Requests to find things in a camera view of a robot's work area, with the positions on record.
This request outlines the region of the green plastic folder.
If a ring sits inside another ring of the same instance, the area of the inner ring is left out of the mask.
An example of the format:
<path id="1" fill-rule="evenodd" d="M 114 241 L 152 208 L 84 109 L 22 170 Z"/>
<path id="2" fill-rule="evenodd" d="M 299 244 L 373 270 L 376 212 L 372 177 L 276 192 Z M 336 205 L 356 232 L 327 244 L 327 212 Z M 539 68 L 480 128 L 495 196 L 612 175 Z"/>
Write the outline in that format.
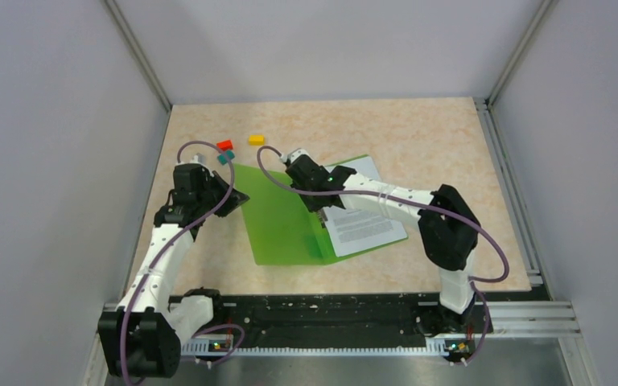
<path id="1" fill-rule="evenodd" d="M 241 210 L 257 265 L 331 265 L 319 245 L 324 229 L 318 212 L 309 212 L 300 195 L 276 186 L 259 168 L 234 169 L 236 189 L 249 196 Z"/>

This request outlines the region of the printed paper sheet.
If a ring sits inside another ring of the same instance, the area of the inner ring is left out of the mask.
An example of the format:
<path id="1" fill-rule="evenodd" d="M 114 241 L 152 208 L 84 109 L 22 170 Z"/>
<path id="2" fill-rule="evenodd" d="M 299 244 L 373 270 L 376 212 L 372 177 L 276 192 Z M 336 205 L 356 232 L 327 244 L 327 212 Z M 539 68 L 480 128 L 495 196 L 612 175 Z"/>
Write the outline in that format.
<path id="1" fill-rule="evenodd" d="M 402 223 L 370 211 L 326 207 L 319 218 L 319 245 L 329 264 L 408 239 Z"/>

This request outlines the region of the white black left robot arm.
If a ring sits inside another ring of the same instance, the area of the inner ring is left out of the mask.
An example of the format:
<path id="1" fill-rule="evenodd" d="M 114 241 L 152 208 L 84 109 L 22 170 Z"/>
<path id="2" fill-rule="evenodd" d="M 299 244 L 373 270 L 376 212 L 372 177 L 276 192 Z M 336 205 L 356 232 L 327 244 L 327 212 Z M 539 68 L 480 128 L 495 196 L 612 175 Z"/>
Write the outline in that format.
<path id="1" fill-rule="evenodd" d="M 226 217 L 249 196 L 199 162 L 177 164 L 173 182 L 168 202 L 154 215 L 149 247 L 133 283 L 97 324 L 109 374 L 127 381 L 172 377 L 182 345 L 201 327 L 212 333 L 225 324 L 216 290 L 189 294 L 174 310 L 169 300 L 204 220 Z"/>

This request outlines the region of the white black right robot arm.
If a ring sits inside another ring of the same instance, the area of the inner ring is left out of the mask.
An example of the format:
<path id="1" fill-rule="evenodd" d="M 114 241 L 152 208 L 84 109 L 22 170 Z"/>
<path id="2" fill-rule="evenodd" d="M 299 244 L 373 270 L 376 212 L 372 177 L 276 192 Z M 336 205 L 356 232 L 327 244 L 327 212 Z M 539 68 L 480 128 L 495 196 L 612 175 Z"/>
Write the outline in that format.
<path id="1" fill-rule="evenodd" d="M 321 166 L 303 149 L 282 156 L 281 162 L 310 212 L 329 207 L 367 211 L 417 228 L 426 257 L 439 269 L 440 322 L 449 331 L 461 331 L 472 321 L 475 294 L 469 276 L 477 218 L 454 187 L 398 187 L 350 166 Z"/>

